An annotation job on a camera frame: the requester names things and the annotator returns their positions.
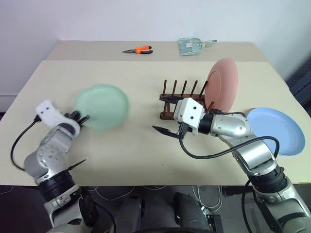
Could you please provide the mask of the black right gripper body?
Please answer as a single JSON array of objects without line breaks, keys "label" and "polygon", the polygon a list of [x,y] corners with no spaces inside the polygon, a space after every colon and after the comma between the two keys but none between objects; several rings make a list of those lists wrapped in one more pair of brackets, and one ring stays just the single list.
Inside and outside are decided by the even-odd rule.
[{"label": "black right gripper body", "polygon": [[188,124],[184,123],[184,122],[177,122],[179,125],[178,128],[178,132],[177,132],[177,136],[178,139],[184,139],[185,135],[189,132],[192,133],[193,129],[191,126],[189,126]]}]

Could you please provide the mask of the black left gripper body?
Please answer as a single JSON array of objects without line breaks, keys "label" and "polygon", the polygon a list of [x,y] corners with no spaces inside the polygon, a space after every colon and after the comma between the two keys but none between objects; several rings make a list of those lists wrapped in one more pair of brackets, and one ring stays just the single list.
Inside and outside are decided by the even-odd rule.
[{"label": "black left gripper body", "polygon": [[[72,119],[72,113],[65,113],[64,116],[65,116],[66,118]],[[79,123],[79,119],[72,119],[72,120],[74,120],[74,121],[76,121],[77,123]]]}]

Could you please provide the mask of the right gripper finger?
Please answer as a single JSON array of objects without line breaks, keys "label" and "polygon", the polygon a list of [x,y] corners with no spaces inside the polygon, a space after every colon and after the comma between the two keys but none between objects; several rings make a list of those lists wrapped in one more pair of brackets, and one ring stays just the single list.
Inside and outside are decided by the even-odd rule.
[{"label": "right gripper finger", "polygon": [[163,128],[163,127],[159,127],[159,126],[152,126],[156,131],[158,131],[159,133],[165,135],[165,136],[169,136],[172,138],[179,138],[179,134],[177,133],[172,133],[170,130]]},{"label": "right gripper finger", "polygon": [[183,100],[183,97],[178,96],[162,96],[159,98],[160,101],[168,102],[168,103],[178,103],[180,100]]}]

